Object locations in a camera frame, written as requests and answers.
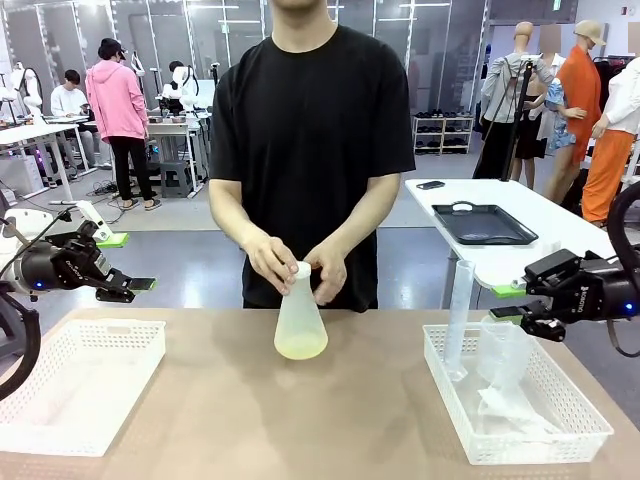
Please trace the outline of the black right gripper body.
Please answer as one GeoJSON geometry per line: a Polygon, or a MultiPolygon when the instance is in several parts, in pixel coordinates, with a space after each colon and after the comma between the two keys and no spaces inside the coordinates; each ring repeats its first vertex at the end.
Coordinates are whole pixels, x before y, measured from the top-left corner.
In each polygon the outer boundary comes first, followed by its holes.
{"type": "Polygon", "coordinates": [[[640,315],[640,292],[618,263],[574,259],[537,274],[537,294],[549,297],[557,320],[618,320],[640,315]]]}

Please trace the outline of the clear plastic graduated cylinder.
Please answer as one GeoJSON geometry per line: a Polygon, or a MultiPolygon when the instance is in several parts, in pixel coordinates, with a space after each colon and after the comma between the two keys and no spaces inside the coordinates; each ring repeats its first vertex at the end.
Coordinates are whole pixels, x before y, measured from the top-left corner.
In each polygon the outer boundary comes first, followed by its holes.
{"type": "Polygon", "coordinates": [[[469,260],[458,260],[456,263],[444,348],[444,364],[452,382],[461,381],[467,375],[461,354],[474,284],[474,270],[475,264],[469,260]]]}

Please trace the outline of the translucent plastic conical flask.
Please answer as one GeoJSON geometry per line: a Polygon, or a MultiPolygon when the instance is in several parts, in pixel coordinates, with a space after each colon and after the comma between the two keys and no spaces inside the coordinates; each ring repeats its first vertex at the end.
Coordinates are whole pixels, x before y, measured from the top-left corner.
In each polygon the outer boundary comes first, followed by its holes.
{"type": "Polygon", "coordinates": [[[310,277],[295,279],[289,294],[282,298],[274,347],[289,360],[315,358],[328,345],[328,335],[311,289],[310,277]]]}

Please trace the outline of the person's left forearm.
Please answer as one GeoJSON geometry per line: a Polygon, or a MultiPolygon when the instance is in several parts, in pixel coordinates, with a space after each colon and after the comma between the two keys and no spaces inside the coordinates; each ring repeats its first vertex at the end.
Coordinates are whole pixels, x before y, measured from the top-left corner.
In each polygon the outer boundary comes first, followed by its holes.
{"type": "Polygon", "coordinates": [[[400,183],[399,173],[370,178],[365,194],[326,243],[345,258],[387,218],[396,201],[400,183]]]}

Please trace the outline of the person's right forearm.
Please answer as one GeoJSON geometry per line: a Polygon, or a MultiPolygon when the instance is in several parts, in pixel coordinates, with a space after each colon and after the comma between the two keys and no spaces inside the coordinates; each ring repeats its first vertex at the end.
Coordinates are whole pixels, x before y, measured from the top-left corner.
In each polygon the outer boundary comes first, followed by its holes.
{"type": "Polygon", "coordinates": [[[215,223],[247,254],[271,250],[271,237],[249,219],[242,205],[240,182],[210,180],[209,201],[215,223]]]}

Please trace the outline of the person's left hand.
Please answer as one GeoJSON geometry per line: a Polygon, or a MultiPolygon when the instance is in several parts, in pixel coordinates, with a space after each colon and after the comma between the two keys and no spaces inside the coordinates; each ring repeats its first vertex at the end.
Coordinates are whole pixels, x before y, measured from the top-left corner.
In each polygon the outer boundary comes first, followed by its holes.
{"type": "Polygon", "coordinates": [[[330,241],[323,241],[304,258],[312,269],[320,270],[320,283],[314,290],[317,305],[328,305],[342,290],[347,278],[345,258],[339,245],[330,241]]]}

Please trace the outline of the white side table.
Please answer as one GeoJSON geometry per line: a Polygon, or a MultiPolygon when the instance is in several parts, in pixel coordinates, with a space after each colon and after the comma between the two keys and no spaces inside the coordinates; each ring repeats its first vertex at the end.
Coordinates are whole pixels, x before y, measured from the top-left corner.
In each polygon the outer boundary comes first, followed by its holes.
{"type": "Polygon", "coordinates": [[[607,233],[563,209],[524,185],[500,180],[446,179],[439,188],[422,190],[422,179],[405,182],[407,190],[447,242],[450,252],[440,307],[450,306],[456,262],[475,264],[476,283],[487,289],[510,286],[524,274],[524,268],[546,256],[553,247],[566,248],[577,255],[592,251],[610,257],[614,249],[607,233]],[[528,246],[467,246],[457,243],[436,219],[435,205],[468,201],[497,205],[538,235],[528,246]]]}

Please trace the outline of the black plastic tray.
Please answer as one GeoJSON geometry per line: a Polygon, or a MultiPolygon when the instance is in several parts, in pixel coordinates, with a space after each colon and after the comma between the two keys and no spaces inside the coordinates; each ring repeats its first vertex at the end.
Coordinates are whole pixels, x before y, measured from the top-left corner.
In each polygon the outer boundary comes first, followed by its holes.
{"type": "Polygon", "coordinates": [[[498,205],[458,201],[433,205],[435,218],[461,245],[526,246],[538,235],[498,205]]]}

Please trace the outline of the mannequin in orange trousers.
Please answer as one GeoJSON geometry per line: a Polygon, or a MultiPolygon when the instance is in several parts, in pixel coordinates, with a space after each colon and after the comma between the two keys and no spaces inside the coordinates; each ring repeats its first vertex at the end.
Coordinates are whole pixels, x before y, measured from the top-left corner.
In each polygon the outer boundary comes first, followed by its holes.
{"type": "Polygon", "coordinates": [[[609,81],[609,96],[592,129],[596,140],[582,194],[582,217],[602,227],[640,130],[640,56],[609,81]]]}

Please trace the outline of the grey workbench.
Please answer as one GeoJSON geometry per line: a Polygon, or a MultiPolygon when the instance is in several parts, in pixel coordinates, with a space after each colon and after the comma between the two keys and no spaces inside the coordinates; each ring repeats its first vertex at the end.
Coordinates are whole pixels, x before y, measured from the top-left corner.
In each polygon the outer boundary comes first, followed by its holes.
{"type": "Polygon", "coordinates": [[[162,162],[185,162],[193,182],[193,190],[187,198],[194,198],[209,177],[207,119],[151,117],[150,120],[148,132],[153,167],[159,170],[160,175],[162,162]]]}

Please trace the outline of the seated person in white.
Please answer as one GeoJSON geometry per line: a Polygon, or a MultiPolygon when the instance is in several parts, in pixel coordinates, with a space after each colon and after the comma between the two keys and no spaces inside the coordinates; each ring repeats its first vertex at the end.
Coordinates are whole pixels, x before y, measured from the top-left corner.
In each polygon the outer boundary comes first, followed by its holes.
{"type": "MultiPolygon", "coordinates": [[[[73,69],[64,73],[64,83],[57,86],[51,93],[50,106],[55,117],[76,117],[90,115],[89,103],[84,92],[79,88],[80,74],[73,69]]],[[[88,166],[96,166],[95,161],[95,134],[96,126],[87,126],[80,123],[78,127],[81,142],[85,152],[88,166]]]]}

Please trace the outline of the white humanoid robot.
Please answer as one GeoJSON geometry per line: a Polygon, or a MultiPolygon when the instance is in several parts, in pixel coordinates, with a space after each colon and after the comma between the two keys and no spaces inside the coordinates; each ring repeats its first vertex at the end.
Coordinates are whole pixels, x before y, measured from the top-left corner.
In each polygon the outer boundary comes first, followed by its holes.
{"type": "Polygon", "coordinates": [[[181,112],[195,112],[195,103],[199,94],[199,83],[194,69],[174,60],[169,64],[172,80],[163,86],[160,106],[173,115],[181,112]]]}
{"type": "Polygon", "coordinates": [[[42,115],[42,89],[37,72],[31,67],[25,67],[17,62],[10,75],[12,89],[10,98],[12,101],[20,99],[29,110],[29,114],[35,124],[44,124],[42,115]]]}

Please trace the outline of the person in floral dress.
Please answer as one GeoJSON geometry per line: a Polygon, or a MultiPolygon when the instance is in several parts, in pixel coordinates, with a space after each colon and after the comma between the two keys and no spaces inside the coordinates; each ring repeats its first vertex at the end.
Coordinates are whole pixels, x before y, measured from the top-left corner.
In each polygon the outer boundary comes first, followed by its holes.
{"type": "Polygon", "coordinates": [[[554,76],[550,90],[542,104],[541,124],[538,139],[546,141],[545,153],[551,154],[560,148],[574,145],[576,135],[571,133],[568,117],[563,114],[567,109],[564,87],[557,74],[562,68],[565,58],[561,53],[560,25],[542,25],[540,27],[539,51],[547,69],[554,76]]]}

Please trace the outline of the white shoe rack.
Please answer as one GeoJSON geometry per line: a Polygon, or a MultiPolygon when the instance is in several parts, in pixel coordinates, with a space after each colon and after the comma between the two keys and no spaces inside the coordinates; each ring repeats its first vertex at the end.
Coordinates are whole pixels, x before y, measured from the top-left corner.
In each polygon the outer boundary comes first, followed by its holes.
{"type": "Polygon", "coordinates": [[[468,153],[474,127],[469,114],[432,110],[412,118],[413,149],[416,155],[468,153]]]}

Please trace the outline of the mannequin in orange robe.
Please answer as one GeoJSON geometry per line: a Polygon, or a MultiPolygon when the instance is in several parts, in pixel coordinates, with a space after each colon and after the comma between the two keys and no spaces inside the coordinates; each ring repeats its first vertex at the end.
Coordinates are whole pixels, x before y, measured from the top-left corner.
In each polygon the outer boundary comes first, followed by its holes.
{"type": "Polygon", "coordinates": [[[554,170],[545,196],[556,204],[563,201],[576,179],[593,126],[601,116],[601,80],[590,51],[606,44],[602,39],[602,25],[594,20],[582,20],[575,25],[574,35],[576,43],[557,79],[564,87],[567,109],[563,114],[568,117],[569,130],[576,135],[576,143],[555,151],[554,170]]]}

